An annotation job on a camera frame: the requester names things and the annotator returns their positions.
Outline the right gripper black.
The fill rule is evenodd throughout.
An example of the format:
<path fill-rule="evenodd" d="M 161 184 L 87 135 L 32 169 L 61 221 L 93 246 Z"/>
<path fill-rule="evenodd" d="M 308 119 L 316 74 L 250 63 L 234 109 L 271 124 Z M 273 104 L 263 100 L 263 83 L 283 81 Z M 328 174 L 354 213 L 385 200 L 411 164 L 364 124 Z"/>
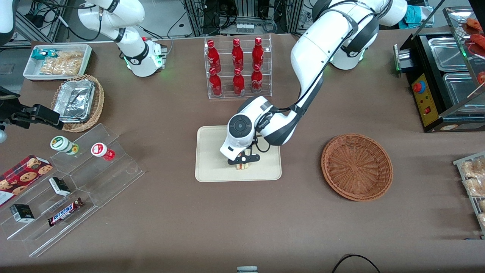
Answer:
<path fill-rule="evenodd" d="M 25 111 L 27 107 L 20 103 L 19 97 L 18 93 L 0 87 L 0 123 L 2 130 L 9 124 L 29 129 L 31 123 L 45 124 L 58 130 L 63 129 L 64 123 L 59 119 L 59 113 L 41 104 L 35 104 L 31 116 L 29 112 Z"/>

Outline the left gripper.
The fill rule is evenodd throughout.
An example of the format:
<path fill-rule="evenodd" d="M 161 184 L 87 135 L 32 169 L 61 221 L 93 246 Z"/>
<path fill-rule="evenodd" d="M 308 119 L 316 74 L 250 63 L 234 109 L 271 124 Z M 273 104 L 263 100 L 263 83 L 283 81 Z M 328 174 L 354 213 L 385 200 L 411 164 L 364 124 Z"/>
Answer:
<path fill-rule="evenodd" d="M 250 145 L 250 138 L 225 138 L 220 152 L 228 159 L 229 165 L 243 166 L 246 163 L 258 162 L 261 159 L 259 154 L 245 154 L 244 157 L 237 157 Z"/>

